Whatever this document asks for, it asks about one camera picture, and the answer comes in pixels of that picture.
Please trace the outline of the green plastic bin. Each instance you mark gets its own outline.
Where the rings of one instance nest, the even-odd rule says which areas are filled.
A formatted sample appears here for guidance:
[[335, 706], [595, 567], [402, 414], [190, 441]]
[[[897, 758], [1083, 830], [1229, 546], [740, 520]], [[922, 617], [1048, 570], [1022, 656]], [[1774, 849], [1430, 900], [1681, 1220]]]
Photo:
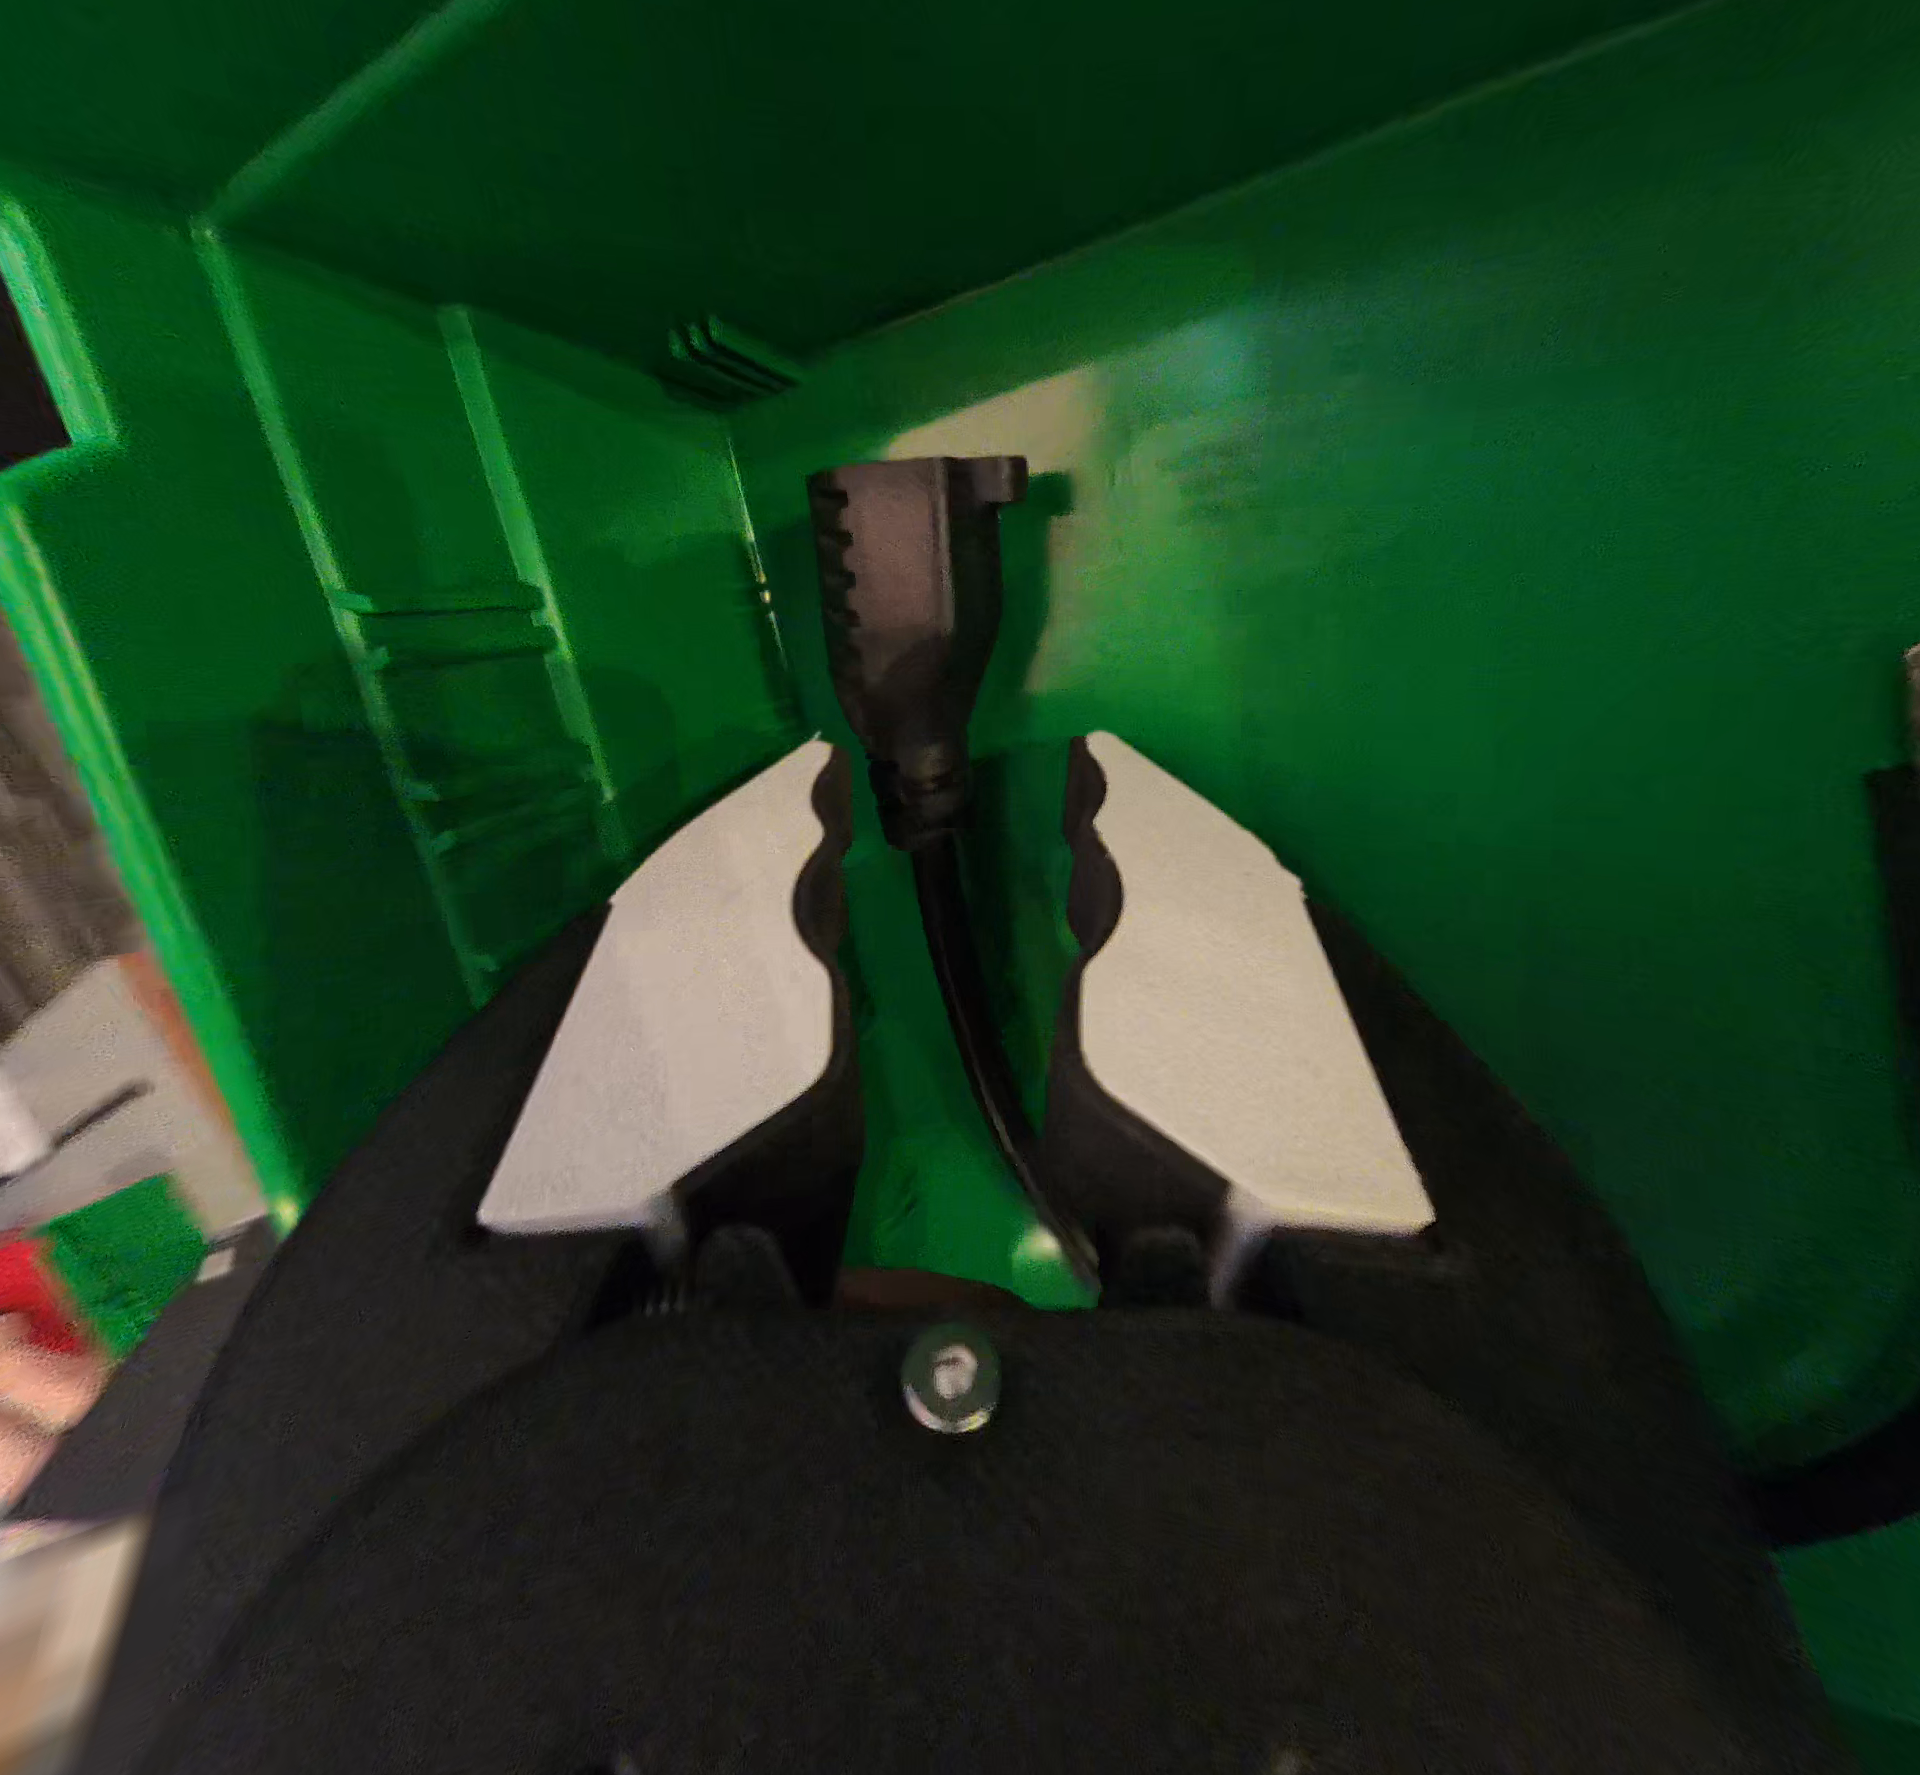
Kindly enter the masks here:
[[[100, 1771], [1915, 1771], [1917, 0], [3, 0], [3, 611], [283, 1233]], [[1020, 456], [881, 830], [808, 479]], [[1419, 1236], [1093, 1236], [1072, 744]], [[850, 763], [824, 1111], [479, 1202]]]

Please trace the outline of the black power plug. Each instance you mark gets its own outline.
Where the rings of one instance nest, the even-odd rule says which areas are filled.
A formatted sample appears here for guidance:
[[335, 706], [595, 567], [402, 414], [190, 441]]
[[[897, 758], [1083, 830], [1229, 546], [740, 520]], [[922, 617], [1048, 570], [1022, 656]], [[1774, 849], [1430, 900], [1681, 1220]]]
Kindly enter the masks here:
[[969, 727], [1002, 619], [997, 523], [1027, 481], [1024, 458], [997, 454], [806, 483], [827, 677], [897, 852], [932, 849], [968, 813]]

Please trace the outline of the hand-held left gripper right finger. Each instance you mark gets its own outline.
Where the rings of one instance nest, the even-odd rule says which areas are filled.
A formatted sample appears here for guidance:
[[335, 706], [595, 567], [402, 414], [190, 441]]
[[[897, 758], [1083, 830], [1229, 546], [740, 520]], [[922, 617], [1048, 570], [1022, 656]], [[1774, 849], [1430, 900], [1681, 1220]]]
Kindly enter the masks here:
[[1113, 733], [1072, 744], [1063, 838], [1044, 1156], [1088, 1230], [1428, 1230], [1300, 878]]

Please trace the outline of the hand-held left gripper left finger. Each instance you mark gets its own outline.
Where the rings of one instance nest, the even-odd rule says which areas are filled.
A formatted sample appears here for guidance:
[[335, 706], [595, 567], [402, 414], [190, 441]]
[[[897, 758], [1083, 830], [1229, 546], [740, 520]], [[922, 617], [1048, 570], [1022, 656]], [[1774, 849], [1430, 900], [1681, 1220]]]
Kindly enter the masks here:
[[806, 741], [686, 821], [611, 893], [476, 1220], [496, 1236], [723, 1226], [730, 1169], [826, 1112], [862, 1153], [840, 970], [850, 763]]

